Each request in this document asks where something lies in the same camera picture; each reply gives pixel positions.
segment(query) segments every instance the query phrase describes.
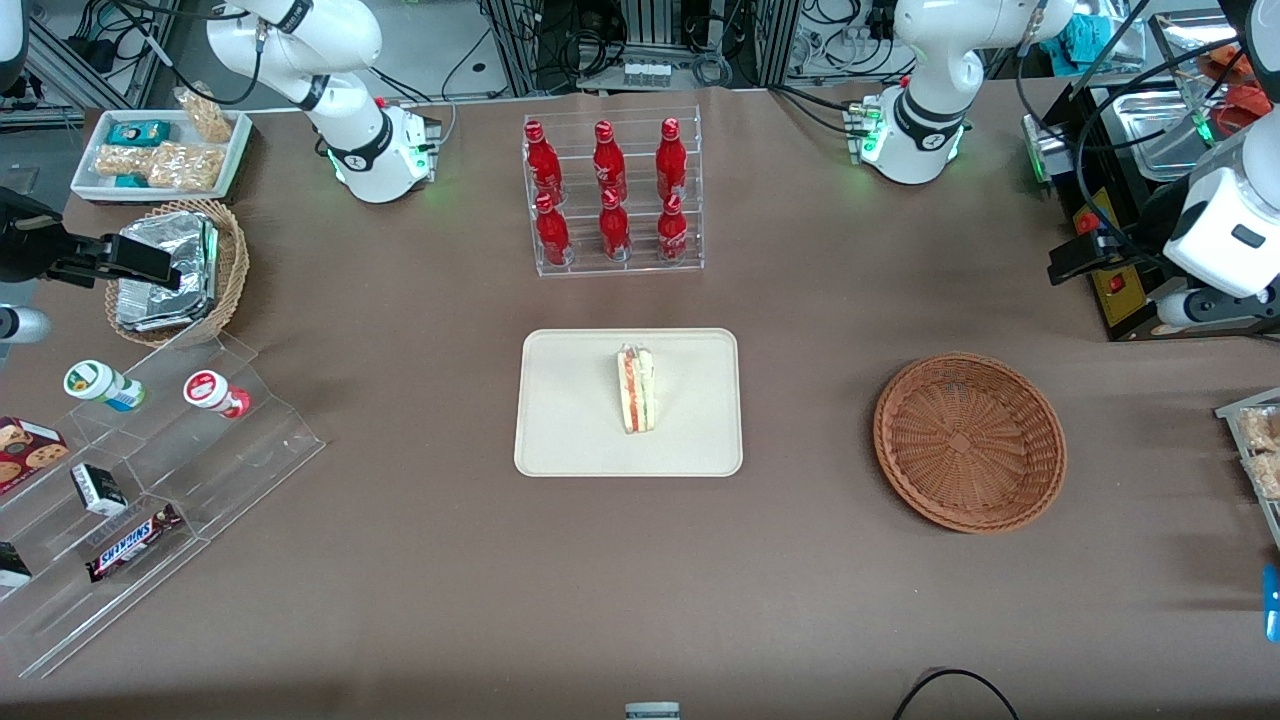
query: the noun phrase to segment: coca-cola bottle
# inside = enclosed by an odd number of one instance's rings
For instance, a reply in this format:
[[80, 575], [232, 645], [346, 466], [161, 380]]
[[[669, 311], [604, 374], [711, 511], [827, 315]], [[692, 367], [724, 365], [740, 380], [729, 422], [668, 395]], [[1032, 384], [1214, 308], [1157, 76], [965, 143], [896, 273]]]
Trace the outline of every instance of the coca-cola bottle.
[[680, 141], [680, 120], [662, 122], [662, 142], [658, 143], [658, 199], [666, 201], [672, 193], [685, 196], [685, 143]]
[[616, 190], [618, 200], [627, 201], [627, 169], [622, 160], [622, 149], [613, 140], [613, 124], [609, 120], [595, 123], [595, 179], [600, 183], [600, 192]]
[[559, 169], [559, 155], [547, 142], [543, 123], [525, 123], [525, 138], [529, 141], [529, 168], [534, 172], [534, 187], [538, 192], [550, 195], [556, 205], [564, 202], [564, 174]]
[[658, 218], [658, 259], [663, 263], [680, 263], [685, 259], [685, 240], [689, 223], [680, 210], [680, 196], [671, 195], [662, 205], [662, 217]]
[[631, 222], [622, 209], [618, 191], [609, 188], [600, 196], [600, 237], [604, 238], [604, 254], [609, 260], [622, 263], [631, 256]]
[[549, 192], [539, 192], [534, 206], [538, 208], [538, 240], [543, 243], [543, 258], [552, 265], [568, 265], [573, 261], [573, 247], [568, 243], [568, 223], [556, 209]]

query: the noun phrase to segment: brown tablecloth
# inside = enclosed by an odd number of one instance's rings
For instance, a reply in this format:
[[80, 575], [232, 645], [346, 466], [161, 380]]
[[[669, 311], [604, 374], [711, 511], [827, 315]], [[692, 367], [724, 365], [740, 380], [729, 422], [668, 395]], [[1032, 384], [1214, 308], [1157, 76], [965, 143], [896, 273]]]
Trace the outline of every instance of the brown tablecloth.
[[[1275, 551], [1212, 409], [1280, 384], [1276, 348], [1107, 343], [1083, 281], [1050, 287], [1062, 215], [1005, 82], [924, 187], [851, 167], [765, 92], [700, 92], [705, 272], [539, 279], [522, 115], [692, 99], [463, 106], [439, 182], [381, 206], [334, 182], [305, 117], [257, 117], [229, 329], [332, 445], [51, 678], [0, 680], [0, 716], [888, 717], [937, 665], [1027, 717], [1275, 716]], [[67, 225], [140, 214], [73, 200]], [[14, 351], [6, 411], [56, 418], [70, 363], [143, 354], [101, 290], [36, 305], [58, 329]], [[737, 475], [516, 471], [525, 336], [696, 325], [739, 338]], [[948, 350], [1011, 364], [1061, 416], [1065, 488], [1016, 533], [933, 527], [876, 465], [882, 386]], [[984, 693], [940, 682], [909, 716], [1000, 716]]]

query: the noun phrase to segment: wicker basket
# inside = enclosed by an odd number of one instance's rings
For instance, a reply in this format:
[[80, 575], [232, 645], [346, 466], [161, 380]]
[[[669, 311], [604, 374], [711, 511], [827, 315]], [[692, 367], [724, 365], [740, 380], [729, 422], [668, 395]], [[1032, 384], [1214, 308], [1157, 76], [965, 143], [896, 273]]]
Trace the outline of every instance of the wicker basket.
[[[204, 213], [218, 225], [216, 305], [204, 320], [196, 323], [202, 332], [218, 334], [230, 322], [232, 314], [236, 313], [241, 292], [244, 290], [244, 278], [248, 275], [248, 247], [244, 245], [244, 233], [241, 231], [239, 223], [236, 222], [236, 215], [216, 200], [177, 200], [174, 202], [165, 202], [147, 213], [147, 217], [152, 218], [180, 210]], [[122, 328], [115, 322], [115, 301], [119, 293], [119, 282], [110, 281], [106, 283], [106, 322], [111, 324], [111, 328], [120, 337], [150, 347], [160, 347], [169, 338], [187, 329], [187, 327], [180, 327], [134, 333]]]
[[952, 352], [918, 360], [876, 404], [876, 456], [893, 489], [934, 523], [1002, 533], [1038, 518], [1066, 477], [1062, 427], [1004, 363]]

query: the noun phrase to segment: white plastic tray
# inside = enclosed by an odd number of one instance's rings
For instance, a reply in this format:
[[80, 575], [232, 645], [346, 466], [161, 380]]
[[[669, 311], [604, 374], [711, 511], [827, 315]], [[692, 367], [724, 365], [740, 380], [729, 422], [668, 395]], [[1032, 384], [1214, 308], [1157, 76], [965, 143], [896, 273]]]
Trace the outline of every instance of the white plastic tray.
[[[617, 352], [653, 352], [654, 430], [622, 427]], [[530, 477], [716, 477], [742, 465], [737, 338], [722, 328], [536, 331], [525, 340], [516, 468]]]
[[223, 170], [218, 173], [218, 182], [209, 192], [193, 192], [174, 190], [172, 187], [115, 187], [114, 177], [104, 177], [93, 172], [93, 159], [97, 158], [97, 149], [106, 142], [106, 133], [115, 123], [131, 120], [168, 120], [170, 123], [169, 140], [175, 142], [204, 143], [204, 138], [196, 132], [196, 126], [184, 110], [108, 110], [97, 119], [93, 135], [88, 138], [84, 154], [81, 155], [76, 176], [72, 177], [72, 192], [95, 202], [168, 202], [170, 200], [216, 200], [225, 197], [230, 191], [232, 181], [236, 178], [236, 169], [239, 167], [241, 156], [244, 155], [244, 146], [248, 145], [250, 132], [253, 129], [253, 120], [248, 113], [224, 110], [227, 119], [232, 123], [232, 138], [227, 143], [227, 161]]

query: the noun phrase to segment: snickers bar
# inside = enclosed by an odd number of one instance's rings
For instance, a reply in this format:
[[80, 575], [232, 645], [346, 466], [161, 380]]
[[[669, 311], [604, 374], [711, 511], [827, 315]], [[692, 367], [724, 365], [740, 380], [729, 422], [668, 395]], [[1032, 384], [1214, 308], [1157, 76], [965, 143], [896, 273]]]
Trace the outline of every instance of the snickers bar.
[[31, 570], [18, 557], [13, 543], [0, 542], [0, 585], [20, 588], [31, 582]]
[[156, 512], [155, 515], [147, 518], [146, 523], [142, 523], [133, 532], [120, 538], [119, 542], [106, 548], [106, 552], [100, 555], [97, 560], [92, 560], [84, 564], [88, 569], [88, 579], [92, 583], [101, 580], [102, 578], [110, 575], [129, 560], [133, 560], [138, 555], [142, 555], [147, 547], [155, 544], [160, 539], [160, 536], [182, 524], [182, 518], [173, 510], [173, 505], [165, 505], [164, 510]]
[[79, 493], [84, 510], [90, 512], [110, 518], [129, 506], [120, 487], [115, 484], [115, 478], [101, 468], [81, 462], [72, 468], [72, 479], [76, 480], [76, 492]]

